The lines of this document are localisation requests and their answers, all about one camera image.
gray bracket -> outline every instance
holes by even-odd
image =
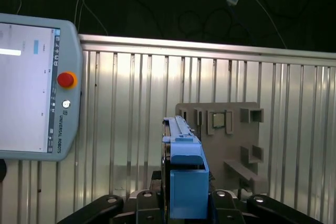
[[[268,183],[258,176],[264,151],[258,147],[259,122],[264,110],[255,102],[181,103],[176,114],[184,117],[202,147],[211,172],[211,187],[243,188],[266,193]]]

aluminum panel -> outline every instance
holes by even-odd
[[[162,117],[183,102],[264,108],[261,175],[270,196],[335,223],[336,55],[81,36],[79,131],[59,163],[6,161],[0,223],[55,223],[101,195],[147,188],[160,167]]]
[[[284,204],[294,207],[295,171],[298,145],[299,106],[301,87],[300,65],[290,66],[286,94],[286,125],[282,161],[281,197]]]
[[[313,107],[316,96],[316,67],[304,66],[302,80],[302,106],[301,129],[298,136],[297,164],[296,164],[296,188],[294,194],[295,207],[301,212],[308,212],[308,188],[311,184],[309,179],[310,152],[312,149],[312,123]]]
[[[201,59],[200,65],[199,102],[212,102],[214,101],[214,60]]]
[[[227,102],[229,91],[229,61],[217,60],[215,102]]]
[[[168,57],[152,56],[151,93],[148,106],[150,107],[149,117],[149,142],[148,159],[144,161],[145,171],[147,170],[147,180],[145,185],[149,186],[152,173],[160,167],[162,148],[162,119],[166,114],[167,104],[167,79],[168,79]]]

